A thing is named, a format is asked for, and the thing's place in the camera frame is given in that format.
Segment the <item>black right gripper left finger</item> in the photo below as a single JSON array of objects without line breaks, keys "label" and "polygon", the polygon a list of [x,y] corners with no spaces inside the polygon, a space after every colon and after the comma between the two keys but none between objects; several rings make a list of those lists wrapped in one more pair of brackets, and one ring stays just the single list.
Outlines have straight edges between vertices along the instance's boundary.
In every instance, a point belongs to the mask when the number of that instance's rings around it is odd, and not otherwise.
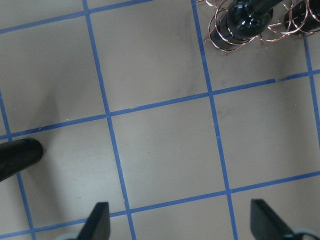
[{"label": "black right gripper left finger", "polygon": [[108,240],[111,235],[110,209],[108,202],[95,204],[76,240]]}]

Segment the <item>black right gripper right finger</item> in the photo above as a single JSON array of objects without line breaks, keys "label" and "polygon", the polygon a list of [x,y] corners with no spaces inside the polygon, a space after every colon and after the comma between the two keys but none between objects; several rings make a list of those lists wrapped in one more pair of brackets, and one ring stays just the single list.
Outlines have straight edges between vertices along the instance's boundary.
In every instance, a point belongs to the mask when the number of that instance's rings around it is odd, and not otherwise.
[{"label": "black right gripper right finger", "polygon": [[263,199],[250,202],[250,231],[255,240],[297,240],[293,230]]}]

